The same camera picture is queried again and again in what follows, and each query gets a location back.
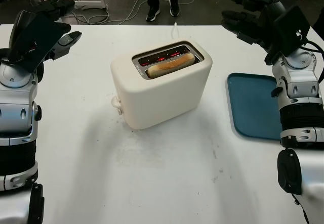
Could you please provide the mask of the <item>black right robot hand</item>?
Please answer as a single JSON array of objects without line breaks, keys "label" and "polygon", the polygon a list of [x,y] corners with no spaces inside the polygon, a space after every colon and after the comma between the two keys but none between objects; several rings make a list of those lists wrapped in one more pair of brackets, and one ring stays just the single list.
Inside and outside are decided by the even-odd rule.
[{"label": "black right robot hand", "polygon": [[279,57],[280,43],[274,21],[286,9],[278,0],[231,0],[242,5],[246,12],[222,11],[221,25],[248,44],[258,44],[267,55],[266,65],[273,65]]}]

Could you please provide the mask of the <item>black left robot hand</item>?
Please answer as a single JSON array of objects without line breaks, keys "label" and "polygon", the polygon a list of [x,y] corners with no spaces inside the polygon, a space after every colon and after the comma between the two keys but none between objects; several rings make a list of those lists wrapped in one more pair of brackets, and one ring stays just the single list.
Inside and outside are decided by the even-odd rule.
[{"label": "black left robot hand", "polygon": [[58,19],[74,9],[73,0],[47,0],[18,13],[1,62],[32,71],[43,61],[68,54],[82,33]]}]

